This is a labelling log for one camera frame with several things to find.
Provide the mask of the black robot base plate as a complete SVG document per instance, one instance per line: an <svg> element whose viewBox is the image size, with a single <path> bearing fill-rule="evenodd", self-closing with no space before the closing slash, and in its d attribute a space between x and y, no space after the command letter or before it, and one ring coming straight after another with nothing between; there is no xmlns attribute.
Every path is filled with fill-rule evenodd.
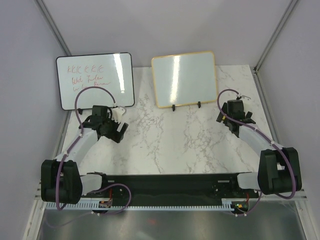
<svg viewBox="0 0 320 240"><path fill-rule="evenodd" d="M102 175L102 187L88 198L111 198L116 206L204 206L222 199L256 199L241 189L236 173Z"/></svg>

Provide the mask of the yellow framed whiteboard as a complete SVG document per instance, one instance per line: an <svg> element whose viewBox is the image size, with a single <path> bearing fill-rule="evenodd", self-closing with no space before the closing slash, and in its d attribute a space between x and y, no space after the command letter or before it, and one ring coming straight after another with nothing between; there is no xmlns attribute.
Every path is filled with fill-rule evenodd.
<svg viewBox="0 0 320 240"><path fill-rule="evenodd" d="M217 100L216 62L211 50L156 56L151 60L151 69L158 108Z"/></svg>

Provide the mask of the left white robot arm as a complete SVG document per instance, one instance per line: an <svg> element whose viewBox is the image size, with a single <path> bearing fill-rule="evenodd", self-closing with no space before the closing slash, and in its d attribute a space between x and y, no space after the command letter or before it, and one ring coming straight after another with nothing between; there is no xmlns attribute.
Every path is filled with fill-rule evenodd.
<svg viewBox="0 0 320 240"><path fill-rule="evenodd" d="M120 143L128 128L122 122L126 110L117 106L95 105L79 126L73 142L52 160L41 164L41 199L57 204L76 204L82 196L91 192L98 197L109 193L109 184L102 173L80 174L79 165L88 151L100 140L107 138Z"/></svg>

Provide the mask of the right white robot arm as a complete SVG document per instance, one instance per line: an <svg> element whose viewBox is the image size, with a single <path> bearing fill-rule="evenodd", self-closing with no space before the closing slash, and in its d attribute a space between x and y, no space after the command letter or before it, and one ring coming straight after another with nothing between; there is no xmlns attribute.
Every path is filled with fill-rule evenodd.
<svg viewBox="0 0 320 240"><path fill-rule="evenodd" d="M187 198L255 198L258 193L292 198L302 189L298 151L284 147L267 137L244 111L240 98L228 100L219 107L218 123L223 123L237 138L247 143L259 158L256 172L117 175L115 181L125 184L133 197L185 196Z"/></svg>

